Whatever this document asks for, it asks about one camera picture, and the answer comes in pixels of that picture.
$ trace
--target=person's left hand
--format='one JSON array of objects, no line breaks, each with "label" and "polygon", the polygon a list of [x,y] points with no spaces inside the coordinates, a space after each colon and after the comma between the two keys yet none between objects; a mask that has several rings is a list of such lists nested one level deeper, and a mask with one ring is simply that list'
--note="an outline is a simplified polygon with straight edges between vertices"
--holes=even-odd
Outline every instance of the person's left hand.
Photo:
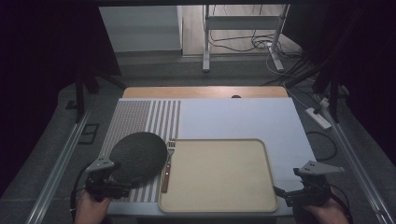
[{"label": "person's left hand", "polygon": [[78,200],[75,224],[99,224],[107,214],[111,199],[104,198],[97,202],[87,190],[81,192]]}]

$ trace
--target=white wall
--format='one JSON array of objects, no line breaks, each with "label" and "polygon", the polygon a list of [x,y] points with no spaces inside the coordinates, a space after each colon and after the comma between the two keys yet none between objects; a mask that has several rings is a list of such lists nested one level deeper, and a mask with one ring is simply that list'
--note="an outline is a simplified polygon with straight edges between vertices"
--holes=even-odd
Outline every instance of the white wall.
[{"label": "white wall", "polygon": [[115,52],[181,49],[181,7],[100,7]]}]

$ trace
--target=wooden floor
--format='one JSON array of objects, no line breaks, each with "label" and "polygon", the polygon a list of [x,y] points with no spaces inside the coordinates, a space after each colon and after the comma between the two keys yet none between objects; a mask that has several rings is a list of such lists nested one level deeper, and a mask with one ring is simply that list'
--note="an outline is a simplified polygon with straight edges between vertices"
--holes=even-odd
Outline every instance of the wooden floor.
[{"label": "wooden floor", "polygon": [[[215,16],[236,16],[236,15],[265,15],[265,16],[278,16],[282,11],[281,5],[216,5],[210,6],[210,15]],[[184,6],[182,7],[183,13],[183,55],[202,55],[204,50],[204,14],[205,8],[203,6]],[[255,36],[258,35],[272,35],[275,31],[251,31],[251,30],[227,30],[227,31],[212,31],[212,38],[209,40],[214,45],[226,46],[231,50],[222,47],[210,46],[211,54],[235,54],[235,53],[245,53],[245,54],[266,54],[267,49],[254,49],[251,44],[251,37],[234,39],[234,40],[224,40],[217,41],[223,38],[232,38],[238,36]],[[281,35],[279,42],[282,45],[284,51],[298,51],[300,47],[294,42]]]}]

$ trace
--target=human hand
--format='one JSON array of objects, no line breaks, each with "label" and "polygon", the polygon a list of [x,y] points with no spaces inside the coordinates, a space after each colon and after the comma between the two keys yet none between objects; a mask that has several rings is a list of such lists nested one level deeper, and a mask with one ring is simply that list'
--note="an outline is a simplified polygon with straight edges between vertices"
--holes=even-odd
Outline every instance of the human hand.
[{"label": "human hand", "polygon": [[111,199],[97,202],[87,190],[81,192],[78,199],[75,224],[99,224],[105,218]]},{"label": "human hand", "polygon": [[322,206],[308,205],[305,210],[312,213],[320,224],[348,224],[343,208],[333,199]]}]

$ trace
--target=power strip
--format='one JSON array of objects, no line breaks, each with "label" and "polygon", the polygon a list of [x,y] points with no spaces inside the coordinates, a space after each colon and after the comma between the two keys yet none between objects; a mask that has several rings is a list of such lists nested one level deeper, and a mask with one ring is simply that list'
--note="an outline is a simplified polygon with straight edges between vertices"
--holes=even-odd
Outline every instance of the power strip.
[{"label": "power strip", "polygon": [[314,108],[308,108],[305,110],[305,112],[311,117],[323,130],[330,129],[332,125],[325,119],[323,118],[319,113],[315,114],[314,113]]}]

